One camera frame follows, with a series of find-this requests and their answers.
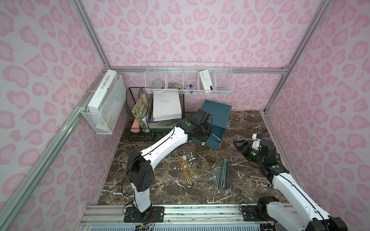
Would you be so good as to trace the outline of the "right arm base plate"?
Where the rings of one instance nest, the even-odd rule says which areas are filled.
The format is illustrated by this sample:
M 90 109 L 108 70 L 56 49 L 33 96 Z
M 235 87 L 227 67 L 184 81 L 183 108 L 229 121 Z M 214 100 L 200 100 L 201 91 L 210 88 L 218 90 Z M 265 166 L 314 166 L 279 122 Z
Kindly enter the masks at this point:
M 265 218 L 257 213 L 257 206 L 240 205 L 239 210 L 242 213 L 245 222 L 268 222 Z

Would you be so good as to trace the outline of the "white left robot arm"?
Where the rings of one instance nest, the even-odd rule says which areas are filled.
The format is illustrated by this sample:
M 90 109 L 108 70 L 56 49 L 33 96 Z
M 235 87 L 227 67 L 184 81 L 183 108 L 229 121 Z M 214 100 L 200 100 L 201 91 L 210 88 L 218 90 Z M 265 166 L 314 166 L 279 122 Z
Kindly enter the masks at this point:
M 134 193 L 133 207 L 141 215 L 147 214 L 152 204 L 150 187 L 155 182 L 156 166 L 173 150 L 188 141 L 205 143 L 212 134 L 212 115 L 199 109 L 193 117 L 179 120 L 171 131 L 150 147 L 129 154 L 125 176 Z

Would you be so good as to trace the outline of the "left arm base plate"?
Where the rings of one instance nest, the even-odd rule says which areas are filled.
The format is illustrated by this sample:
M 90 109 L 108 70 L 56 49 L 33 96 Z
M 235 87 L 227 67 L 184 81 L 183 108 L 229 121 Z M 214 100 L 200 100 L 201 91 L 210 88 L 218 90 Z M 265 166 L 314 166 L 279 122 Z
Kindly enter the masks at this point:
M 143 213 L 139 212 L 135 207 L 127 207 L 124 212 L 124 223 L 139 223 L 139 222 L 163 222 L 165 207 L 151 206 Z

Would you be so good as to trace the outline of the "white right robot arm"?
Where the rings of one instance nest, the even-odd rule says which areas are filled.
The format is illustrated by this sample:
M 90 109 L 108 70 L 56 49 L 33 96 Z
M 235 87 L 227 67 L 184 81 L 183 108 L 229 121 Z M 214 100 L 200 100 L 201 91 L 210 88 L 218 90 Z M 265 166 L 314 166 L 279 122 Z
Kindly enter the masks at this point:
M 252 142 L 236 140 L 236 149 L 250 162 L 256 163 L 263 176 L 279 190 L 296 210 L 290 212 L 274 196 L 258 199 L 256 213 L 264 219 L 280 223 L 287 231 L 346 231 L 347 225 L 340 217 L 333 217 L 321 208 L 296 183 L 281 162 L 272 141 L 255 137 Z

